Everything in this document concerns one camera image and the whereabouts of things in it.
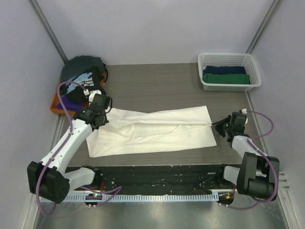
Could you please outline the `white t shirt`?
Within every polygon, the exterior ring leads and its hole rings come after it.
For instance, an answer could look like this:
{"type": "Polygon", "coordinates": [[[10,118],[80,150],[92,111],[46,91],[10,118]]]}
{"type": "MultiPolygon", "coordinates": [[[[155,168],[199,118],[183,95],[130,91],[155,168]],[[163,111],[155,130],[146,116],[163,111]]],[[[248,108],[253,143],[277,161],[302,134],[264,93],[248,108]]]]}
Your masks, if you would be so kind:
{"type": "Polygon", "coordinates": [[[142,113],[113,108],[86,139],[92,158],[216,146],[206,106],[142,113]]]}

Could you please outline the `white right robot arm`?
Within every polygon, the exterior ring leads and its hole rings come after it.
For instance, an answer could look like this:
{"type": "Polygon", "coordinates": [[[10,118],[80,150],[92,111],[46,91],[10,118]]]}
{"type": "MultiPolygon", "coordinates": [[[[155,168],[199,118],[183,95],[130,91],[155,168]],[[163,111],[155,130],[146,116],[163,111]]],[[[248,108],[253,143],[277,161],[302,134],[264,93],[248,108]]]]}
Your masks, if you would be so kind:
{"type": "Polygon", "coordinates": [[[257,147],[253,139],[246,134],[248,113],[265,117],[271,124],[271,129],[264,135],[273,131],[274,124],[266,115],[247,109],[233,112],[226,118],[212,123],[212,127],[222,137],[227,137],[229,146],[242,158],[238,166],[222,165],[215,176],[216,185],[227,188],[233,184],[241,195],[252,197],[258,202],[273,201],[277,197],[279,185],[280,162],[276,157],[268,156],[257,147]]]}

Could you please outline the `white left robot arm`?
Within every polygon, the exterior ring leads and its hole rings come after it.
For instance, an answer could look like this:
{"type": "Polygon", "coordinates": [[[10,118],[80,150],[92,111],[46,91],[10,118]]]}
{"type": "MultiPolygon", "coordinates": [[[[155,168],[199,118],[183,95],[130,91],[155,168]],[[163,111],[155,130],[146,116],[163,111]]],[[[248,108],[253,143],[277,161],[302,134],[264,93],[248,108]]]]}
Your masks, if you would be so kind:
{"type": "Polygon", "coordinates": [[[30,192],[36,199],[44,198],[59,204],[70,191],[80,187],[97,190],[102,183],[101,171],[92,166],[82,166],[72,172],[66,168],[82,142],[99,127],[106,125],[107,110],[112,108],[109,96],[95,94],[90,105],[78,110],[71,127],[55,147],[40,161],[27,167],[30,192]]]}

